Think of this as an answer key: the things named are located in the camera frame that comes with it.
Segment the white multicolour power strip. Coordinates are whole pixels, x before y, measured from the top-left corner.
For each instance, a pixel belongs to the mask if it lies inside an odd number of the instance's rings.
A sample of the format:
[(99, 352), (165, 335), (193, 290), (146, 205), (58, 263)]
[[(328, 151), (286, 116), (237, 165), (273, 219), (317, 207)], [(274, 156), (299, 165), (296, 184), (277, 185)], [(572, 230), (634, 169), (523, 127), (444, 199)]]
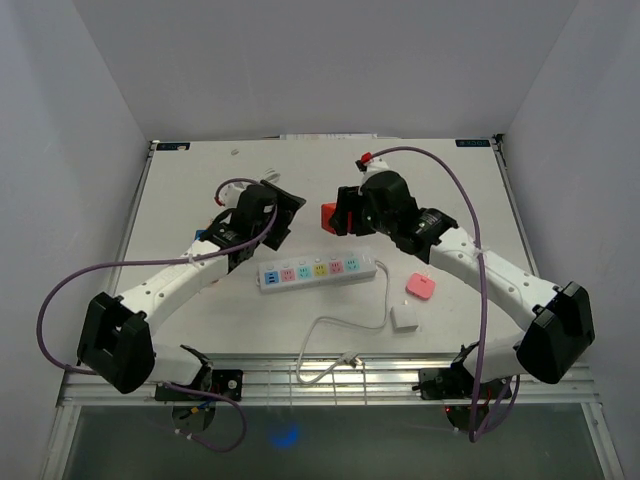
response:
[(377, 272), (370, 248), (270, 260), (258, 265), (257, 280), (263, 294), (351, 284), (372, 279)]

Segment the red cube socket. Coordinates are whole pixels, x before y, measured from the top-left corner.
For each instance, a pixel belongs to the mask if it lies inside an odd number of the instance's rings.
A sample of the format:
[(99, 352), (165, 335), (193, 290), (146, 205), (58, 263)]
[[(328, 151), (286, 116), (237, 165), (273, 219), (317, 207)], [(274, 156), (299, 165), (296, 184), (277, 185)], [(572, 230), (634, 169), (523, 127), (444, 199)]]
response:
[(336, 235), (336, 230), (331, 225), (331, 218), (336, 210), (336, 203), (324, 203), (321, 205), (321, 228), (326, 232)]

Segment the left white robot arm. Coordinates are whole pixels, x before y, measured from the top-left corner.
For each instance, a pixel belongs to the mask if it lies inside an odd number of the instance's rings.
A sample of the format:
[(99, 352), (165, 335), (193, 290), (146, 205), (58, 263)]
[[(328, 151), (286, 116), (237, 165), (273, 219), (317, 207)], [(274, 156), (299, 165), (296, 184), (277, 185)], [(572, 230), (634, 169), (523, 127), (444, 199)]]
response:
[(212, 389), (213, 365), (188, 345), (154, 342), (162, 324), (203, 288), (249, 260), (260, 245), (277, 250), (305, 199), (262, 180), (224, 200), (224, 211), (166, 268), (111, 296), (96, 295), (87, 308), (78, 360), (122, 394), (146, 382), (177, 384), (190, 399)]

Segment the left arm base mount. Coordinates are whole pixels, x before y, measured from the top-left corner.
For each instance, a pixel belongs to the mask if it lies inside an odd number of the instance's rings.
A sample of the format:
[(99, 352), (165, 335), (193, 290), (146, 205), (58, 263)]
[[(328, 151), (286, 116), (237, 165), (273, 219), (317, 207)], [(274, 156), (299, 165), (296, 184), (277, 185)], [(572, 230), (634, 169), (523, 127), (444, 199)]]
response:
[(240, 369), (214, 367), (206, 354), (187, 345), (159, 346), (149, 380), (157, 384), (156, 401), (210, 400), (203, 392), (240, 401), (244, 372)]

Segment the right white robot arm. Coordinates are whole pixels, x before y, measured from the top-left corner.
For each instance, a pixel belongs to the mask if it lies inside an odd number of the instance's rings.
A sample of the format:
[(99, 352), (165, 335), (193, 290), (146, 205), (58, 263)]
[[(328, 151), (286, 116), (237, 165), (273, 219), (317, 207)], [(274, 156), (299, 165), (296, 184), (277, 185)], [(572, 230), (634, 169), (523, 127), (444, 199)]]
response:
[(339, 188), (328, 224), (339, 236), (388, 236), (400, 251), (484, 292), (520, 328), (485, 347), (467, 347), (456, 358), (451, 382), (464, 397), (476, 396), (490, 381), (520, 374), (556, 384), (595, 339), (584, 287), (576, 282), (559, 287), (481, 251), (453, 218), (419, 207), (394, 171)]

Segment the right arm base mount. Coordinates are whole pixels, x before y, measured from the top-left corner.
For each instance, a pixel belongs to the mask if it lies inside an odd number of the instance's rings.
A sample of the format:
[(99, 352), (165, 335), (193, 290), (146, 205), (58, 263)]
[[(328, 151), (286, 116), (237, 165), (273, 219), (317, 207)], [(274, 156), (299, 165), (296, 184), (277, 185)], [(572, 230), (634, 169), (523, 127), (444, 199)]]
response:
[[(462, 346), (452, 364), (446, 368), (420, 369), (418, 382), (412, 387), (412, 390), (418, 392), (422, 400), (471, 398), (474, 379), (463, 368), (463, 361), (470, 353), (476, 352), (477, 345), (478, 343), (474, 342), (467, 347)], [(504, 399), (510, 399), (513, 392), (506, 378), (481, 383), (479, 398), (481, 400), (496, 400), (503, 388), (506, 388)]]

